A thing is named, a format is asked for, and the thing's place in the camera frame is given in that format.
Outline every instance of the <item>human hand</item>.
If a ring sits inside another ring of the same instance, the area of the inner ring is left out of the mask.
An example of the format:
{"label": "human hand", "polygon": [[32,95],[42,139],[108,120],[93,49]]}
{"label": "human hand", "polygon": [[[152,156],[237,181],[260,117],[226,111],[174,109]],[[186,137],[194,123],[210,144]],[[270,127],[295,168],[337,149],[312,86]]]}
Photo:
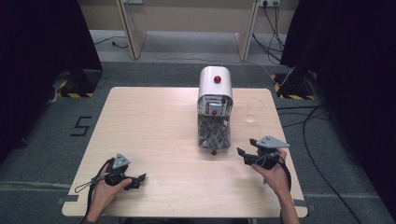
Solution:
{"label": "human hand", "polygon": [[[277,150],[283,159],[281,162],[286,161],[286,151],[280,148]],[[263,183],[268,184],[276,195],[279,196],[280,194],[289,192],[288,178],[280,164],[277,163],[271,170],[266,170],[255,163],[251,164],[251,167],[264,177]]]}
{"label": "human hand", "polygon": [[[101,173],[102,175],[105,173],[106,169],[107,169],[107,165],[105,166],[105,168],[103,168]],[[97,180],[96,186],[93,190],[91,207],[86,219],[90,222],[97,221],[99,217],[102,215],[105,208],[114,202],[120,190],[124,189],[129,184],[131,184],[132,181],[133,181],[132,179],[127,178],[122,180],[116,186],[109,186],[105,182],[104,178],[101,176]]]}

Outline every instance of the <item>wooden table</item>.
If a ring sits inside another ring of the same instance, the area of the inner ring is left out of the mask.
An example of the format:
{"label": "wooden table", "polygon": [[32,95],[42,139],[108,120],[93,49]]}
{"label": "wooden table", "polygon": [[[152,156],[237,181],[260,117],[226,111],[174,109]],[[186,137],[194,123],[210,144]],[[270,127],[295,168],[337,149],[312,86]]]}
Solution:
{"label": "wooden table", "polygon": [[[247,101],[261,100],[261,114],[247,122]],[[233,89],[232,146],[219,151],[198,148],[198,88],[117,87],[111,90],[79,166],[69,195],[94,177],[120,152],[131,160],[128,176],[148,177],[140,189],[121,192],[104,212],[112,217],[278,217],[279,203],[262,177],[246,166],[236,148],[255,154],[249,138],[270,134],[285,141],[271,92]],[[293,199],[303,200],[290,154]],[[81,217],[88,189],[63,213]],[[299,217],[306,207],[296,207]]]}

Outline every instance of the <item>finger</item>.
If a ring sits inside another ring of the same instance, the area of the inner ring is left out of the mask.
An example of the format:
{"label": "finger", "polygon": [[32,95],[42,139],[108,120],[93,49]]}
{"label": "finger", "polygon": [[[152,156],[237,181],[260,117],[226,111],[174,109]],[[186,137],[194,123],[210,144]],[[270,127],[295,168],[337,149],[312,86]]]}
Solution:
{"label": "finger", "polygon": [[100,174],[101,175],[103,175],[103,174],[105,174],[106,173],[106,170],[107,170],[107,166],[108,166],[108,164],[102,169],[102,171],[100,172]]}
{"label": "finger", "polygon": [[283,161],[286,161],[286,156],[288,155],[288,153],[282,148],[278,148],[277,151],[279,152],[280,157],[283,159]]}
{"label": "finger", "polygon": [[266,177],[266,176],[267,176],[267,171],[266,171],[264,168],[260,167],[259,165],[257,165],[257,164],[251,164],[251,167],[252,167],[256,172],[258,172],[259,174],[261,174],[263,177]]}
{"label": "finger", "polygon": [[129,184],[132,183],[132,179],[131,178],[126,178],[124,180],[122,180],[118,185],[116,185],[115,187],[117,188],[117,190],[121,190],[126,188]]}

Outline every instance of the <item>power cord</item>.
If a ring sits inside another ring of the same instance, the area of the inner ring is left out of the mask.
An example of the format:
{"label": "power cord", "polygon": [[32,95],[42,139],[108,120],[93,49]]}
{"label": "power cord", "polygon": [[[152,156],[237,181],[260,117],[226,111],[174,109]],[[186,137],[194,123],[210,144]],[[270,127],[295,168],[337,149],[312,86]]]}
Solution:
{"label": "power cord", "polygon": [[[103,39],[103,40],[101,40],[101,41],[99,41],[99,42],[95,42],[95,43],[93,43],[93,44],[94,44],[94,45],[98,45],[98,44],[101,44],[101,43],[103,43],[103,42],[105,42],[105,41],[107,41],[107,40],[109,40],[109,39],[112,39],[112,38],[126,38],[126,37],[125,37],[125,36],[117,36],[117,35],[115,35],[115,36],[111,36],[111,37],[109,37],[109,38]],[[123,47],[123,46],[118,45],[115,41],[111,42],[111,44],[112,44],[114,47],[119,47],[120,49],[126,49],[126,48],[128,48],[128,45]]]}
{"label": "power cord", "polygon": [[[145,46],[146,46],[151,52],[156,53],[156,51],[155,51],[154,49],[152,49],[148,44],[145,44]],[[259,67],[261,67],[262,70],[265,72],[265,74],[266,74],[269,78],[271,78],[271,81],[274,83],[274,85],[279,86],[279,87],[282,86],[282,85],[286,82],[286,80],[287,80],[288,77],[290,76],[291,72],[294,70],[294,67],[290,68],[290,70],[289,70],[288,74],[286,75],[285,79],[283,80],[283,82],[282,82],[281,84],[277,84],[277,83],[272,79],[271,74],[268,73],[268,71],[265,69],[265,67],[264,67],[263,65],[260,65],[260,64],[258,64],[258,63],[254,63],[254,62],[250,62],[250,61],[244,61],[244,62],[235,63],[235,62],[229,62],[229,61],[225,61],[225,60],[208,60],[208,59],[202,59],[202,58],[198,58],[198,57],[194,57],[194,58],[178,58],[178,57],[164,58],[164,57],[159,57],[159,56],[157,56],[157,55],[155,56],[155,58],[156,58],[156,59],[159,59],[159,60],[186,60],[186,61],[188,61],[188,60],[191,60],[191,61],[193,61],[193,60],[198,60],[198,61],[202,61],[202,62],[210,62],[210,63],[231,63],[231,64],[238,64],[238,65],[241,65],[241,64],[244,64],[244,63],[251,63],[251,64],[258,65]]]}
{"label": "power cord", "polygon": [[304,105],[304,106],[286,106],[286,107],[280,107],[277,108],[276,110],[284,110],[284,109],[303,109],[303,108],[316,108],[319,105]]}
{"label": "power cord", "polygon": [[280,59],[278,58],[278,57],[276,57],[276,55],[273,53],[273,52],[271,52],[271,50],[273,50],[273,51],[277,51],[277,52],[282,52],[281,50],[278,50],[278,49],[271,49],[271,48],[269,48],[269,47],[266,47],[264,44],[262,44],[257,38],[256,38],[256,36],[254,35],[254,34],[252,34],[251,36],[253,36],[253,38],[254,38],[254,40],[256,41],[256,43],[259,45],[259,47],[265,52],[265,53],[267,53],[268,55],[270,55],[271,57],[273,57],[274,59],[276,59],[277,61],[279,61],[280,62]]}
{"label": "power cord", "polygon": [[[331,120],[331,119],[321,118],[321,117],[319,116],[319,115],[321,115],[321,114],[326,114],[326,113],[327,113],[327,111],[324,111],[324,112],[322,112],[322,113],[316,114],[315,116],[312,116],[311,119]],[[278,115],[304,115],[304,116],[308,116],[307,114],[304,114],[304,113],[297,113],[297,112],[278,113]],[[301,123],[304,123],[304,120],[303,120],[303,121],[300,121],[300,122],[288,124],[288,125],[282,125],[282,128],[288,128],[288,127],[295,126],[295,125],[298,125],[298,124],[301,124]]]}
{"label": "power cord", "polygon": [[347,202],[341,197],[341,195],[337,192],[337,190],[332,186],[332,184],[327,180],[327,178],[324,176],[324,174],[319,170],[314,158],[311,155],[311,152],[309,150],[308,144],[306,143],[306,138],[305,138],[305,125],[308,122],[308,120],[312,117],[312,115],[315,113],[316,110],[318,110],[319,108],[321,108],[323,105],[319,105],[316,108],[314,108],[309,115],[307,116],[307,118],[304,121],[303,124],[303,140],[304,140],[304,146],[306,149],[306,152],[308,153],[309,159],[312,161],[312,164],[315,166],[315,169],[318,171],[319,175],[322,177],[322,179],[326,182],[326,184],[332,189],[332,191],[335,193],[335,195],[337,195],[337,197],[341,200],[341,202],[344,204],[344,206],[349,210],[350,214],[355,218],[355,220],[361,224],[361,221],[359,220],[359,218],[356,216],[356,214],[353,212],[353,210],[349,207],[349,205],[347,204]]}
{"label": "power cord", "polygon": [[270,18],[268,17],[268,14],[267,14],[267,11],[266,11],[267,5],[268,5],[267,1],[264,1],[263,5],[264,5],[263,10],[264,10],[265,17],[267,18],[268,22],[270,23],[271,29],[273,31],[273,37],[278,41],[280,49],[283,50],[285,45],[283,44],[282,40],[280,39],[279,33],[277,31],[277,22],[279,20],[279,3],[278,2],[274,2],[274,5],[275,5],[275,27],[272,24]]}

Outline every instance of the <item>gray carpet floor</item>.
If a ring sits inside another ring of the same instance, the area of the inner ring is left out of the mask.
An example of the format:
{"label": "gray carpet floor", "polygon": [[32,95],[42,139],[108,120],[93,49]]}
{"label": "gray carpet floor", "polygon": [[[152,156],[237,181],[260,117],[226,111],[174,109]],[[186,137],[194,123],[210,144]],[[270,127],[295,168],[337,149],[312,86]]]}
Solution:
{"label": "gray carpet floor", "polygon": [[[271,78],[256,65],[225,65],[233,87],[265,88],[273,95],[290,153],[308,204],[309,215],[302,223],[357,223],[347,207],[320,176],[346,201],[361,223],[394,223],[361,167],[348,156],[342,135],[325,107],[304,128],[303,121],[325,99],[319,91],[315,100],[285,100],[276,97]],[[62,214],[67,195],[106,97],[116,86],[198,87],[201,63],[103,63],[104,73],[92,98],[58,98],[49,105],[27,136],[27,147],[15,148],[0,167],[0,224],[79,223],[80,218]],[[283,67],[265,66],[268,73],[285,72]],[[285,107],[302,107],[287,109]],[[85,136],[80,125],[90,126]],[[259,223],[279,223],[277,218]],[[105,217],[101,223],[119,223]]]}

